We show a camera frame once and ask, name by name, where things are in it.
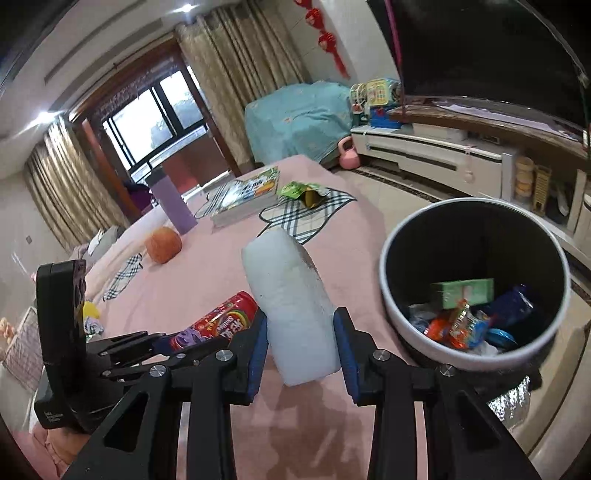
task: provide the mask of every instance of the orange ball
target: orange ball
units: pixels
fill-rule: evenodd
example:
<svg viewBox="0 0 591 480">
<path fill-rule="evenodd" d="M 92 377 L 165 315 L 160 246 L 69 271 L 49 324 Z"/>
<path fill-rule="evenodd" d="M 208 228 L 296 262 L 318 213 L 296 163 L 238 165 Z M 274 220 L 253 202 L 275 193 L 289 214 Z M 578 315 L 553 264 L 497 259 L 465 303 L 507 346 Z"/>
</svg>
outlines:
<svg viewBox="0 0 591 480">
<path fill-rule="evenodd" d="M 183 241 L 173 229 L 162 226 L 150 235 L 145 246 L 152 260 L 164 264 L 181 251 Z"/>
</svg>

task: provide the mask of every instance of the metal screw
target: metal screw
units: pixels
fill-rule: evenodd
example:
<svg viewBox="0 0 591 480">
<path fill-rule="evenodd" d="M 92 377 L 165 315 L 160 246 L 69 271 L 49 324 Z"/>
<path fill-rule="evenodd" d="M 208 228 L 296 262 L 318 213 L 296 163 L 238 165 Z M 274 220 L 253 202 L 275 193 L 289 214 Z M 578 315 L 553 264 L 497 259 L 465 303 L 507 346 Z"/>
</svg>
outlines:
<svg viewBox="0 0 591 480">
<path fill-rule="evenodd" d="M 164 365 L 154 365 L 150 368 L 150 376 L 162 377 L 166 373 L 166 367 Z"/>
<path fill-rule="evenodd" d="M 385 362 L 386 360 L 390 360 L 391 353 L 383 348 L 379 348 L 374 352 L 374 358 L 378 362 Z"/>
<path fill-rule="evenodd" d="M 227 362 L 231 360 L 234 354 L 230 350 L 220 350 L 216 353 L 216 358 L 220 360 L 220 362 Z"/>
<path fill-rule="evenodd" d="M 456 374 L 456 367 L 448 364 L 439 365 L 439 373 L 444 377 L 453 377 Z"/>
</svg>

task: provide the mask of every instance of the white foam block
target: white foam block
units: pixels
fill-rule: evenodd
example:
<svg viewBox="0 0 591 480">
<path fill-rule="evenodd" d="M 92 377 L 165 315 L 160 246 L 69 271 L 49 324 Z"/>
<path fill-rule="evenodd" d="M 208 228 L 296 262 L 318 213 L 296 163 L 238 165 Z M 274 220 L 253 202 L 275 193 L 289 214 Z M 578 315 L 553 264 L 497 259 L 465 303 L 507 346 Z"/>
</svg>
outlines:
<svg viewBox="0 0 591 480">
<path fill-rule="evenodd" d="M 242 249 L 242 265 L 267 315 L 271 353 L 284 384 L 338 372 L 335 307 L 308 252 L 285 230 L 271 230 Z"/>
</svg>

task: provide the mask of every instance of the trash can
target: trash can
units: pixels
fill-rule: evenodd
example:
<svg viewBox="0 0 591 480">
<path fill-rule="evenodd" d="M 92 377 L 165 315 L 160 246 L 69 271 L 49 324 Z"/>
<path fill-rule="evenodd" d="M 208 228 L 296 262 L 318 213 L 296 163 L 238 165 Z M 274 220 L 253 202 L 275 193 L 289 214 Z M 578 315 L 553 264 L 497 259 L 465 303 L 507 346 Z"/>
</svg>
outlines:
<svg viewBox="0 0 591 480">
<path fill-rule="evenodd" d="M 431 283 L 472 278 L 494 278 L 495 297 L 516 284 L 528 287 L 534 312 L 510 330 L 519 348 L 479 356 L 437 343 L 409 323 L 409 305 L 428 302 Z M 570 295 L 566 256 L 540 219 L 492 199 L 445 200 L 407 217 L 382 249 L 379 281 L 389 320 L 410 350 L 420 354 L 413 355 L 415 360 L 427 358 L 474 374 L 519 370 L 547 354 Z"/>
</svg>

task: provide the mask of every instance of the teal cloth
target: teal cloth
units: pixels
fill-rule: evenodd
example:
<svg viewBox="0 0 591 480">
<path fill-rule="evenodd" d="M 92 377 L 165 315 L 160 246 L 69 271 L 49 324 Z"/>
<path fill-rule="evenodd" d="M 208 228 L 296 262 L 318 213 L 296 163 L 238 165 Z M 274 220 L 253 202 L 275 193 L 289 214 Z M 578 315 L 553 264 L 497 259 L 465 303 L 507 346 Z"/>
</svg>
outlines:
<svg viewBox="0 0 591 480">
<path fill-rule="evenodd" d="M 292 155 L 316 162 L 350 135 L 349 88 L 338 83 L 299 83 L 283 87 L 244 110 L 255 161 L 269 165 Z"/>
</svg>

